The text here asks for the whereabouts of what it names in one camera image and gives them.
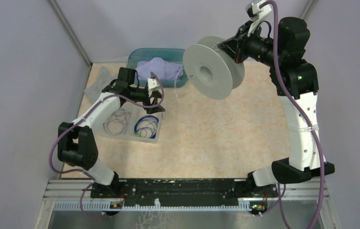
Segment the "white perforated cable spool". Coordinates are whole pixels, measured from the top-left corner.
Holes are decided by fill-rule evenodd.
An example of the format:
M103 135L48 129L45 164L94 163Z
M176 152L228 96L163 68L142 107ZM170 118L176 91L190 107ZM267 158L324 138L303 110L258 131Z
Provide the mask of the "white perforated cable spool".
M225 39L208 35L189 46L183 54L184 71L193 86L214 99L227 98L244 80L245 68L218 47Z

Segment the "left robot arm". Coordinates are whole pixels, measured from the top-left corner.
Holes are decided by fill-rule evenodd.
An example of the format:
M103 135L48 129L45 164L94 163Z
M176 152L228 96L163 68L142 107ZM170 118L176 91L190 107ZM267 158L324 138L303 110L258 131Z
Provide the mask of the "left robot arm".
M145 85L140 87L137 71L121 67L117 78L102 90L98 99L81 116L59 125L58 137L50 153L57 153L60 162L72 167L71 172L83 172L102 185L102 191L108 197L116 197L121 190L119 176L99 158L95 133L126 102L143 108L151 115L165 110L161 105L164 97L163 83L154 72L150 72Z

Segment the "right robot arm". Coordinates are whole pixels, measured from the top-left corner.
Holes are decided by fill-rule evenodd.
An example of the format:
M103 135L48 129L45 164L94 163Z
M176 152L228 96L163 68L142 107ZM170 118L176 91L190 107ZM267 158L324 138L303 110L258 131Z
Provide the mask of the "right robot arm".
M335 166L325 159L318 147L319 84L315 67L303 58L310 37L306 22L285 17L274 28L273 37L267 38L260 35L260 28L249 33L252 25L252 21L246 22L235 36L220 42L218 48L235 63L252 58L268 66L286 113L290 155L248 174L246 190L249 195L258 197L265 186L325 177L335 172Z

